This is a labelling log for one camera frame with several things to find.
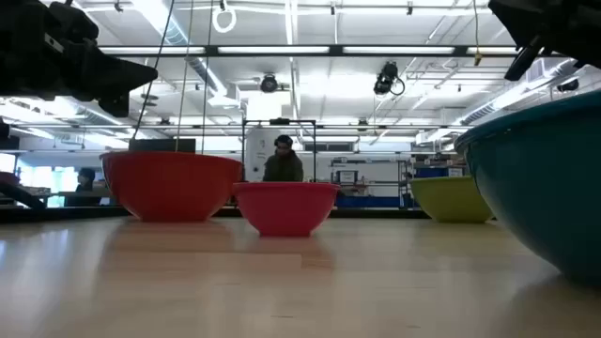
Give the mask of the nested rainbow coloured bowls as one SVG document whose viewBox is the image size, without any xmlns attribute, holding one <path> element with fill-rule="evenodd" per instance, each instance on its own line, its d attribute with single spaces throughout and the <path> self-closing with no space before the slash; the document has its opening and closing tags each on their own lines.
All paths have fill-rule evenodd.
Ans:
<svg viewBox="0 0 601 338">
<path fill-rule="evenodd" d="M 240 161 L 167 151 L 100 155 L 104 178 L 118 204 L 143 222 L 203 222 L 230 199 Z"/>
</svg>

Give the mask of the small pink bowl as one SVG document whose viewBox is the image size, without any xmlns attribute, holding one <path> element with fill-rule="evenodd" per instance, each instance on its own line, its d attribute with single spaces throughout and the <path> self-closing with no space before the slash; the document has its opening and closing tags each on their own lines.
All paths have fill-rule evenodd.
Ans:
<svg viewBox="0 0 601 338">
<path fill-rule="evenodd" d="M 330 215 L 340 187 L 331 183 L 242 182 L 238 208 L 263 237 L 310 237 Z"/>
</svg>

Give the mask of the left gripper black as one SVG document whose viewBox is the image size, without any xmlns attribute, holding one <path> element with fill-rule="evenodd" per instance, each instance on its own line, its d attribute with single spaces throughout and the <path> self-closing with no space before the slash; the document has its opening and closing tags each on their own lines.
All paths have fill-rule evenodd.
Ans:
<svg viewBox="0 0 601 338">
<path fill-rule="evenodd" d="M 0 95 L 95 100 L 115 117 L 158 72 L 98 48 L 98 26 L 73 0 L 0 0 Z"/>
</svg>

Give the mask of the black aluminium table frame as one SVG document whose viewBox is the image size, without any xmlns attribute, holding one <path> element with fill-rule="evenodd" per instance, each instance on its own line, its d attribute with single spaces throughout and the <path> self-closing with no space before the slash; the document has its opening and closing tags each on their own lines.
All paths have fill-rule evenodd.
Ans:
<svg viewBox="0 0 601 338">
<path fill-rule="evenodd" d="M 125 217 L 123 207 L 0 208 L 0 224 L 63 222 L 82 219 Z M 410 209 L 333 209 L 331 218 L 352 219 L 429 219 L 422 210 Z"/>
</svg>

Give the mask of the black monitor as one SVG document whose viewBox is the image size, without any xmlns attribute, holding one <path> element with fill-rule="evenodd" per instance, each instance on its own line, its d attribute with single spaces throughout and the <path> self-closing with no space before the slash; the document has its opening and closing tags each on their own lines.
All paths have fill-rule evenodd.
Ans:
<svg viewBox="0 0 601 338">
<path fill-rule="evenodd" d="M 196 152 L 194 139 L 132 139 L 129 151 Z"/>
</svg>

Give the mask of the black overhead frame bar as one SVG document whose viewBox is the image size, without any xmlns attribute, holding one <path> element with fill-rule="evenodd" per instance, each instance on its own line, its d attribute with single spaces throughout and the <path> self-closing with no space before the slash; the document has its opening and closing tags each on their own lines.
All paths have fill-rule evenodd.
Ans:
<svg viewBox="0 0 601 338">
<path fill-rule="evenodd" d="M 125 45 L 116 45 L 116 46 L 100 46 L 100 47 L 117 47 L 117 46 L 125 46 Z M 330 47 L 330 51 L 327 54 L 220 54 L 218 52 L 218 48 L 219 47 L 229 47 L 229 46 L 276 46 L 276 47 L 281 47 L 281 46 L 329 46 Z M 455 47 L 455 51 L 452 54 L 345 54 L 343 52 L 343 48 L 344 47 L 358 47 L 358 46 L 385 46 L 385 47 L 422 47 L 422 46 L 426 46 L 426 47 Z M 159 46 L 127 46 L 127 47 L 159 47 Z M 191 47 L 204 47 L 205 48 L 205 53 L 204 54 L 109 54 L 112 56 L 122 56 L 122 57 L 155 57 L 157 55 L 163 55 L 164 57 L 167 56 L 184 56 L 184 55 L 189 55 L 189 56 L 208 56 L 208 57 L 235 57 L 235 56 L 239 56 L 239 57 L 261 57 L 261 56 L 324 56 L 324 57 L 351 57 L 351 56 L 358 56 L 358 57 L 367 57 L 367 56 L 373 56 L 373 57 L 384 57 L 384 56 L 392 56 L 392 57 L 445 57 L 445 56 L 450 56 L 450 57 L 472 57 L 475 56 L 476 54 L 468 54 L 467 53 L 467 49 L 469 47 L 473 47 L 473 46 L 469 46 L 469 45 L 342 45 L 342 44 L 335 44 L 335 45 L 226 45 L 226 46 L 217 46 L 217 45 L 208 45 L 208 46 L 202 46 L 202 45 L 191 45 L 188 48 Z M 484 47 L 509 47 L 509 46 L 484 46 Z M 483 57 L 514 57 L 518 55 L 518 51 L 517 54 L 482 54 Z"/>
</svg>

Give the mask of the metal shelf rack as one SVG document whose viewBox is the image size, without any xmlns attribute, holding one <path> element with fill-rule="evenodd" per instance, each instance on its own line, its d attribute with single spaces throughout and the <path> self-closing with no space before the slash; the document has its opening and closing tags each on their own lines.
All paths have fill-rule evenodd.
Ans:
<svg viewBox="0 0 601 338">
<path fill-rule="evenodd" d="M 408 181 L 412 177 L 413 169 L 407 161 L 334 158 L 330 169 L 331 182 L 340 186 L 337 196 L 411 196 Z"/>
</svg>

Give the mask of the teal bowl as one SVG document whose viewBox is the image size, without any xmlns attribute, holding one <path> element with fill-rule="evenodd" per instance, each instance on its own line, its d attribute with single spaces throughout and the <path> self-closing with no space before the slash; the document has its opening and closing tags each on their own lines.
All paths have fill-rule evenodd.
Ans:
<svg viewBox="0 0 601 338">
<path fill-rule="evenodd" d="M 455 151 L 523 245 L 601 287 L 601 90 L 490 120 L 459 136 Z"/>
</svg>

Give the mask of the lime green bowl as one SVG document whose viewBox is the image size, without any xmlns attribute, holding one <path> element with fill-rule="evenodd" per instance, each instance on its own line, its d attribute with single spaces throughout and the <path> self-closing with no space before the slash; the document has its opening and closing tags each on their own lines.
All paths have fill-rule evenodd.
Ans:
<svg viewBox="0 0 601 338">
<path fill-rule="evenodd" d="M 415 178 L 410 187 L 420 208 L 438 223 L 485 223 L 493 218 L 472 177 Z"/>
</svg>

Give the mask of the person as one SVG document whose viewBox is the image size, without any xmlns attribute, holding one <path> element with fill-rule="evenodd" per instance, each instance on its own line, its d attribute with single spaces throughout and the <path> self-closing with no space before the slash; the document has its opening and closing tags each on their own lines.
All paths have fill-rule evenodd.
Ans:
<svg viewBox="0 0 601 338">
<path fill-rule="evenodd" d="M 264 164 L 264 182 L 302 182 L 304 171 L 301 159 L 292 149 L 293 140 L 287 135 L 279 135 L 275 141 L 275 151 Z"/>
<path fill-rule="evenodd" d="M 81 168 L 77 181 L 76 192 L 93 192 L 93 182 L 96 173 L 91 168 Z M 94 207 L 100 204 L 100 197 L 66 197 L 65 207 Z"/>
</svg>

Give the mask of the black metal frame stand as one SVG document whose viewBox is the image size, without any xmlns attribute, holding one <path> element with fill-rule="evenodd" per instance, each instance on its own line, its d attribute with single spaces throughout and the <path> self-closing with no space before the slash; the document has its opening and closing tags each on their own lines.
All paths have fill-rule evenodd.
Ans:
<svg viewBox="0 0 601 338">
<path fill-rule="evenodd" d="M 313 156 L 313 167 L 312 167 L 312 178 L 316 177 L 316 121 L 315 120 L 309 120 L 309 119 L 289 119 L 289 118 L 283 118 L 283 117 L 277 117 L 277 118 L 273 118 L 273 119 L 243 119 L 241 122 L 241 126 L 242 126 L 242 136 L 241 136 L 241 141 L 243 143 L 242 146 L 242 150 L 241 150 L 241 159 L 243 161 L 244 164 L 244 152 L 245 152 L 245 134 L 252 128 L 267 128 L 267 129 L 276 129 L 280 131 L 280 135 L 287 135 L 289 136 L 292 140 L 292 136 L 285 133 L 285 132 L 281 132 L 281 127 L 296 127 L 298 131 L 301 131 L 303 127 L 311 127 L 313 129 L 313 142 L 310 143 L 310 146 L 313 147 L 313 152 L 312 152 L 312 156 Z M 297 151 L 294 149 L 294 145 L 295 145 L 295 141 L 293 140 L 293 146 L 292 149 L 296 152 L 297 156 L 300 158 L 301 157 L 298 155 Z M 304 170 L 304 164 L 303 165 L 303 171 L 304 171 L 304 179 L 303 181 L 306 180 L 305 178 L 305 170 Z"/>
</svg>

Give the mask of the blue storage bin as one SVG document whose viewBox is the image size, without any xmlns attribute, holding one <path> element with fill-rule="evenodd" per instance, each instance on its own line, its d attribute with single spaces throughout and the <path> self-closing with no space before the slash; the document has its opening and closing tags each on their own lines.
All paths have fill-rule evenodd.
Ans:
<svg viewBox="0 0 601 338">
<path fill-rule="evenodd" d="M 338 208 L 410 208 L 419 204 L 409 195 L 401 196 L 337 196 Z"/>
</svg>

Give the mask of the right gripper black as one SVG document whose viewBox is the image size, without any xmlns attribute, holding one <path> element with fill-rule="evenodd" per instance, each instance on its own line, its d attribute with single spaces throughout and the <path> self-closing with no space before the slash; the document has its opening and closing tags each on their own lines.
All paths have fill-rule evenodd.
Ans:
<svg viewBox="0 0 601 338">
<path fill-rule="evenodd" d="M 518 50 L 505 73 L 517 81 L 540 55 L 562 54 L 575 67 L 601 69 L 601 0 L 489 0 Z"/>
</svg>

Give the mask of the white cabinet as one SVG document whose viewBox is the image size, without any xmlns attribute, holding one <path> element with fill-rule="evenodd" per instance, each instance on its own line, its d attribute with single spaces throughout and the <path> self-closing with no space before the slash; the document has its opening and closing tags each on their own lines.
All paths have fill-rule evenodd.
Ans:
<svg viewBox="0 0 601 338">
<path fill-rule="evenodd" d="M 265 163 L 275 153 L 274 144 L 280 131 L 267 128 L 252 128 L 245 134 L 244 168 L 247 181 L 261 181 Z"/>
</svg>

